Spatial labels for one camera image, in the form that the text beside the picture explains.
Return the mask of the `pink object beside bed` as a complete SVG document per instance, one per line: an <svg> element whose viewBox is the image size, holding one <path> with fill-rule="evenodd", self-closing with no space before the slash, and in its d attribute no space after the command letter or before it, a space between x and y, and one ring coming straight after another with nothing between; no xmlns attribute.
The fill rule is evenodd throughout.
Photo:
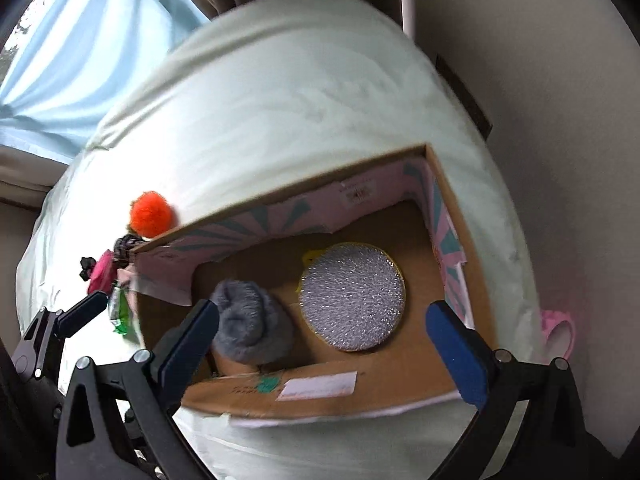
<svg viewBox="0 0 640 480"><path fill-rule="evenodd" d="M544 336L544 360L550 363L555 358L568 360L573 353L576 328L568 312L542 310L541 331Z"/></svg>

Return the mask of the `grey fuzzy sock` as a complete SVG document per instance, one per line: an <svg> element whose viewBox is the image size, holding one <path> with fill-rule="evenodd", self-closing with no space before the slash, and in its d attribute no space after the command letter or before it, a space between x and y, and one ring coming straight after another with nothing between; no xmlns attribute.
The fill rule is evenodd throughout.
<svg viewBox="0 0 640 480"><path fill-rule="evenodd" d="M294 326L280 302L254 282L223 280L210 301L218 309L214 349L225 358L261 366L285 358Z"/></svg>

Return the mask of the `green tissue packet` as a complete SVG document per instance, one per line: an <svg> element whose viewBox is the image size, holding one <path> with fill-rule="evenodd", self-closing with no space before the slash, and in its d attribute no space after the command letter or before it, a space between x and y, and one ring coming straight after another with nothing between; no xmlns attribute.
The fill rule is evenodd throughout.
<svg viewBox="0 0 640 480"><path fill-rule="evenodd" d="M127 336L132 331L131 310L127 297L128 289L115 283L107 304L107 312L114 332Z"/></svg>

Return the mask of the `dark striped scrunchie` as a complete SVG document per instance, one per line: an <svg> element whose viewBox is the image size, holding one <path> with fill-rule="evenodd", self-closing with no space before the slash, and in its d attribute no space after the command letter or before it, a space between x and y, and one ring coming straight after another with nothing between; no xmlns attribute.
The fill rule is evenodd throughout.
<svg viewBox="0 0 640 480"><path fill-rule="evenodd" d="M134 248L142 245L144 238L136 233L127 233L118 240L116 240L113 248L113 262L114 266L119 269L126 268L130 265L131 252Z"/></svg>

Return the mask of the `black hair scrunchie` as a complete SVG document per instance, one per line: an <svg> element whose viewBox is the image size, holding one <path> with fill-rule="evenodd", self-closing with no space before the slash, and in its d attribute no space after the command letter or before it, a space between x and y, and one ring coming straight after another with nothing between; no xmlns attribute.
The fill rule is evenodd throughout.
<svg viewBox="0 0 640 480"><path fill-rule="evenodd" d="M84 282L88 282L93 274L93 269L96 266L96 259L92 257L80 258L81 271L79 276Z"/></svg>

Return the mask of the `dusty pink cloth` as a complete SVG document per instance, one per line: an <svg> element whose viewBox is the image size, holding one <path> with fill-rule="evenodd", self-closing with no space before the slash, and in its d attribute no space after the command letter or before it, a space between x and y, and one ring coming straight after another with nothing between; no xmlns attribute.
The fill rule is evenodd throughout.
<svg viewBox="0 0 640 480"><path fill-rule="evenodd" d="M124 292L130 292L134 280L134 267L126 266L126 268L118 269L116 278L118 287Z"/></svg>

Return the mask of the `mint green bed sheet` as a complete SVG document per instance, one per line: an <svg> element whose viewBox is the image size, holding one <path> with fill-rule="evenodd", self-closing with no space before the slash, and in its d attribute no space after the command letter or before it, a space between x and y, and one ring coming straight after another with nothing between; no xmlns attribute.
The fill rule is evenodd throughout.
<svg viewBox="0 0 640 480"><path fill-rule="evenodd" d="M48 194L16 310L71 307L82 256L156 191L191 222L361 159L431 145L480 256L498 341L541 352L532 264L485 142L431 61L362 0L256 0L194 32L119 98Z"/></svg>

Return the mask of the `light blue hanging cloth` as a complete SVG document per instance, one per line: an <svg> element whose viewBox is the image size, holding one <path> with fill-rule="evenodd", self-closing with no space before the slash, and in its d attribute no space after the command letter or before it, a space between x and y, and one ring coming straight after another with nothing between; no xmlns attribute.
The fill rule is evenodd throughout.
<svg viewBox="0 0 640 480"><path fill-rule="evenodd" d="M2 82L2 146L68 164L110 108L207 21L191 0L53 0Z"/></svg>

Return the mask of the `orange fluffy pompom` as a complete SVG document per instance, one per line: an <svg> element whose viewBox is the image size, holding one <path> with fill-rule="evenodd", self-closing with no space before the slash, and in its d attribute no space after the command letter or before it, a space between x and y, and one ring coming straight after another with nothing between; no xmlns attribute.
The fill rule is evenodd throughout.
<svg viewBox="0 0 640 480"><path fill-rule="evenodd" d="M155 191L144 192L131 203L128 229L144 238L154 238L174 226L174 211Z"/></svg>

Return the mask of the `cardboard box pink pattern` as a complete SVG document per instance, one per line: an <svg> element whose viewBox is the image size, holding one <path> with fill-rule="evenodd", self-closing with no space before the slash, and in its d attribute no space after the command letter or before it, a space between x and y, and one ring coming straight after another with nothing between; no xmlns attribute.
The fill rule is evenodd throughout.
<svg viewBox="0 0 640 480"><path fill-rule="evenodd" d="M182 398L210 414L295 420L449 398L454 382L425 329L437 300L495 337L471 233L429 146L216 212L138 248L134 270L149 344L225 280L265 289L292 324L281 359L213 352Z"/></svg>

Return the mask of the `round glitter coin pouch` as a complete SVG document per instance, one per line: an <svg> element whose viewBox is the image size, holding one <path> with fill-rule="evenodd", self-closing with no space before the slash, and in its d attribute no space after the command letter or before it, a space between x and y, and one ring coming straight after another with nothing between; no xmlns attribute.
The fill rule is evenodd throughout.
<svg viewBox="0 0 640 480"><path fill-rule="evenodd" d="M383 249L364 243L310 252L298 285L300 313L311 331L348 353L384 344L400 324L406 297L399 266Z"/></svg>

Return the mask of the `magenta pink pouch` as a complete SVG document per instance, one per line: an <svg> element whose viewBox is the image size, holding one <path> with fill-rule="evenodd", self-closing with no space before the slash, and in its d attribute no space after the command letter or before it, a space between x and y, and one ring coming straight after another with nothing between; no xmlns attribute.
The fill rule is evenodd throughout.
<svg viewBox="0 0 640 480"><path fill-rule="evenodd" d="M114 254L111 250L107 250L92 269L87 294L105 292L107 295L111 295L116 281L117 271L114 266Z"/></svg>

